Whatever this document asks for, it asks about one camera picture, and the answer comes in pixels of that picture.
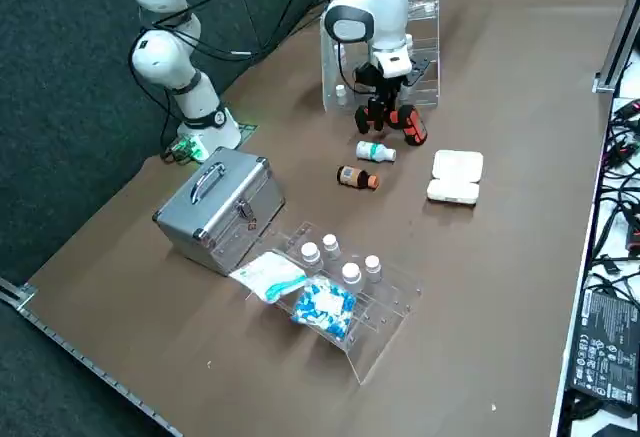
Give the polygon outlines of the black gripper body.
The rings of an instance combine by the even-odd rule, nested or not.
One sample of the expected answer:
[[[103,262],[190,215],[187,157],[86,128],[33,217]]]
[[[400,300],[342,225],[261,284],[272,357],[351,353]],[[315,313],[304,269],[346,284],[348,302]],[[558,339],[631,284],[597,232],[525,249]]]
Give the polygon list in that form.
[[[410,60],[412,68],[408,74],[385,78],[382,71],[371,63],[356,68],[355,83],[373,88],[371,95],[381,102],[395,102],[409,91],[426,73],[431,62],[428,59]]]

